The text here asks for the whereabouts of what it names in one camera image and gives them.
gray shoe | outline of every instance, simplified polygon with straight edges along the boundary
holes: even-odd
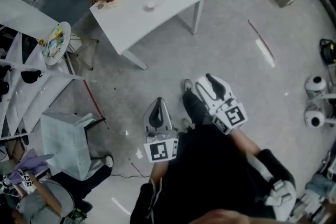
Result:
[[[182,132],[187,133],[189,131],[191,131],[194,126],[193,124],[190,122],[190,120],[183,118],[181,121],[181,127],[182,127]]]
[[[190,79],[185,79],[182,81],[182,92],[193,91],[193,83]]]

seated person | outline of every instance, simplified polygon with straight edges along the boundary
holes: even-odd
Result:
[[[247,222],[250,217],[285,221],[296,200],[293,176],[270,150],[261,150],[241,130],[224,135],[216,126],[204,125],[207,108],[192,89],[192,82],[185,80],[183,103],[195,129],[182,121],[187,133],[179,136],[176,159],[154,164],[131,224],[224,224],[224,210],[248,216],[228,223],[253,223]],[[250,159],[266,167],[272,180],[266,181]],[[281,181],[290,193],[285,212],[265,205],[274,183]]]
[[[27,195],[22,188],[14,185],[22,199],[18,210],[0,206],[1,223],[59,224],[74,208],[81,208],[83,199],[111,175],[112,166],[113,159],[107,156],[104,165],[84,181],[61,172],[40,183],[33,174],[29,174],[36,190]]]

side table leg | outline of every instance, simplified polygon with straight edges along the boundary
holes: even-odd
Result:
[[[134,62],[137,66],[141,67],[143,70],[146,70],[148,66],[146,66],[138,57],[136,57],[129,50],[126,50],[122,53],[127,59]]]
[[[202,7],[203,7],[204,0],[197,2],[194,8],[194,18],[193,18],[193,25],[191,28],[191,33],[195,35],[197,33],[198,24],[200,23],[199,19],[201,18]]]

black and yellow bag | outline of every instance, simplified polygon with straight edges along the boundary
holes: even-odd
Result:
[[[336,45],[329,39],[320,40],[320,54],[326,65],[336,63]]]

black shirt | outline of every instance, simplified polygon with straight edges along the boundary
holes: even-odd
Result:
[[[257,158],[276,179],[295,185],[293,176],[270,150]],[[153,208],[155,224],[188,224],[215,209],[238,211],[251,217],[275,218],[262,199],[271,185],[251,167],[228,136],[211,125],[198,126],[179,139],[177,158],[170,161],[162,191]],[[151,223],[145,216],[153,195],[144,184],[131,216],[131,224]]]

